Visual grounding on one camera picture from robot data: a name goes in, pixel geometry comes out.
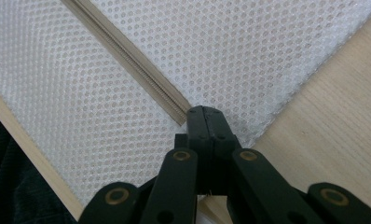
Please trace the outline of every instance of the wooden strip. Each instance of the wooden strip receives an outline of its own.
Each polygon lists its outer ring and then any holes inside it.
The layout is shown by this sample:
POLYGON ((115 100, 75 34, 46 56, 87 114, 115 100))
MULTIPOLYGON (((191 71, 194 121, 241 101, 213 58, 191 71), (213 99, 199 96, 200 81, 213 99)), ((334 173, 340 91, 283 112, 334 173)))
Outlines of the wooden strip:
POLYGON ((41 150, 37 148, 30 136, 22 129, 21 125, 11 113, 1 96, 0 121, 25 152, 29 160, 31 160, 38 172, 58 195, 72 216, 78 219, 84 207, 63 179, 58 175, 57 171, 52 167, 47 158, 42 154, 41 150))
POLYGON ((90 1, 62 0, 113 57, 178 124, 186 122, 187 99, 90 1))

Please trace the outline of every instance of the metal rivet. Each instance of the metal rivet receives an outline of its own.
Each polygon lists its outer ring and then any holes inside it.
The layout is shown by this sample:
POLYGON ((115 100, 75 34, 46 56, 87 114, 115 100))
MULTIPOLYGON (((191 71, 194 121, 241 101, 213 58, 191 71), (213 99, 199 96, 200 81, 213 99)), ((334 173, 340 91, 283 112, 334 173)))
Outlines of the metal rivet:
POLYGON ((104 197, 106 199, 106 203, 110 205, 116 205, 127 201, 128 197, 130 196, 130 192, 127 189, 123 188, 116 188, 111 189, 106 193, 104 197), (122 193, 120 197, 116 197, 117 193, 122 193))
POLYGON ((177 161, 186 161, 191 158, 191 155, 185 151, 178 151, 173 154, 173 157, 177 161))
POLYGON ((246 161, 255 161, 257 159, 257 155, 251 151, 242 151, 240 156, 246 161))
POLYGON ((349 205, 349 199, 343 193, 335 189, 322 189, 320 190, 322 197, 337 206, 347 206, 349 205))

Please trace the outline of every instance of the mesh panel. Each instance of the mesh panel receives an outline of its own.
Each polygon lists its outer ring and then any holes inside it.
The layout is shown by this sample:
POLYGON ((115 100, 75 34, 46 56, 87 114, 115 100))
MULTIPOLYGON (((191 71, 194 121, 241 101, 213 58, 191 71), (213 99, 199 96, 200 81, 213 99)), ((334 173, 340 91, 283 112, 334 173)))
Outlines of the mesh panel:
POLYGON ((244 147, 371 15, 371 0, 91 2, 190 104, 225 112, 244 147))
MULTIPOLYGON (((244 146, 371 15, 371 1, 93 2, 244 146)), ((59 0, 0 0, 0 94, 83 204, 155 175, 180 132, 59 0)))
POLYGON ((0 94, 83 204, 156 175, 179 128, 60 1, 0 0, 0 94))

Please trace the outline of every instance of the black plastic part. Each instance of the black plastic part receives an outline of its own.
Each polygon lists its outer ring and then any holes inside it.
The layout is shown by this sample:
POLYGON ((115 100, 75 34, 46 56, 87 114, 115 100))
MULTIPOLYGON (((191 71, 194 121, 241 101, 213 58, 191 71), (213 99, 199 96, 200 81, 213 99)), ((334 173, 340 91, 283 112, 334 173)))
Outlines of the black plastic part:
POLYGON ((371 208, 337 185, 314 184, 306 199, 326 223, 371 224, 371 208))
POLYGON ((219 110, 191 108, 187 134, 175 135, 174 145, 157 177, 138 189, 104 187, 79 223, 194 223, 197 194, 227 195, 235 224, 371 223, 371 208, 341 187, 316 184, 308 194, 292 188, 261 153, 241 148, 219 110), (119 203, 123 189, 128 196, 119 203))
POLYGON ((197 170, 197 153, 187 148, 170 151, 162 163, 140 223, 194 223, 197 170))
POLYGON ((80 224, 127 224, 137 223, 137 217, 133 215, 133 210, 136 207, 139 199, 139 190, 128 183, 113 183, 100 189, 87 207, 84 209, 81 218, 78 220, 80 224), (128 193, 124 195, 121 191, 111 191, 116 189, 125 189, 128 193))
MULTIPOLYGON (((184 139, 176 135, 175 145, 184 139)), ((198 193, 227 195, 230 155, 241 146, 223 113, 201 105, 188 110, 187 142, 199 156, 198 193)))
POLYGON ((238 149, 232 158, 234 181, 256 223, 323 223, 261 153, 238 149))

